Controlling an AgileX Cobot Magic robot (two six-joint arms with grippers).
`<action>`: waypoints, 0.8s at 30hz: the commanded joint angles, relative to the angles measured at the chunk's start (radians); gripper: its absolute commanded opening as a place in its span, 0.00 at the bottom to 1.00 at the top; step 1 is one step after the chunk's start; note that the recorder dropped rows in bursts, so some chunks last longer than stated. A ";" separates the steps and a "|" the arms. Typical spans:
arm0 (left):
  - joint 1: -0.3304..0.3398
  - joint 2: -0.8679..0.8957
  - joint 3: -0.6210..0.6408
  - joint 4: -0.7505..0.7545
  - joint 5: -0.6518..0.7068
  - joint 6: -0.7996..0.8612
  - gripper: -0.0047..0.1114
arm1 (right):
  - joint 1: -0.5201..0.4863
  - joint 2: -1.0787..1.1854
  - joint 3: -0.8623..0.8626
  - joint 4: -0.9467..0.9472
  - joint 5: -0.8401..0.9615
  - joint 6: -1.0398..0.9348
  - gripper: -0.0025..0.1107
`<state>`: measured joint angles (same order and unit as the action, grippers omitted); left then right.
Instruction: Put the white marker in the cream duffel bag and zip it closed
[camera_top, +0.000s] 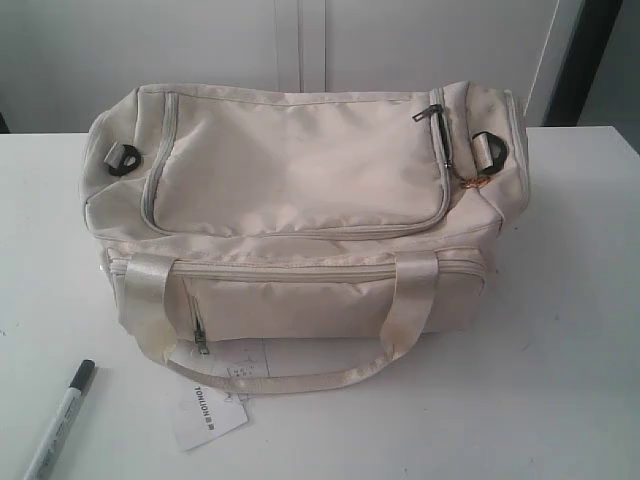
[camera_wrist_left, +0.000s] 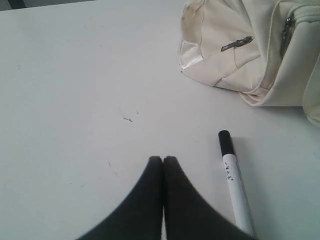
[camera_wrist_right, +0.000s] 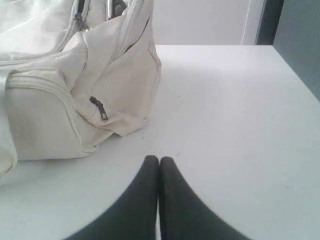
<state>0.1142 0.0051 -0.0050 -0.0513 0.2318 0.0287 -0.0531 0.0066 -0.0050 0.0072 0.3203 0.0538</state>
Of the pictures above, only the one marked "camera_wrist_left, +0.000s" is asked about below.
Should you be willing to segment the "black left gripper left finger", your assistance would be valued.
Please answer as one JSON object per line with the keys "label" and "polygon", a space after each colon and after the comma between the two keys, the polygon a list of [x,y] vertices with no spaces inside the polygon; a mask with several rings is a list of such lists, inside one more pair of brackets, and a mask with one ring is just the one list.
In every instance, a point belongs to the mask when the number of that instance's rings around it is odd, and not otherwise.
{"label": "black left gripper left finger", "polygon": [[163,162],[151,156],[126,198],[81,240],[160,240],[163,224]]}

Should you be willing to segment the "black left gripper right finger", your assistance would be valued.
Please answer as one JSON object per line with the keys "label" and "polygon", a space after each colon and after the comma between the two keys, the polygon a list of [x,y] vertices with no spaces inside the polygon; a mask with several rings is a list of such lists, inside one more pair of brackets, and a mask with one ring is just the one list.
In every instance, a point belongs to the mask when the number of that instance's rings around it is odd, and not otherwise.
{"label": "black left gripper right finger", "polygon": [[198,193],[178,159],[163,160],[163,206],[168,240],[252,240]]}

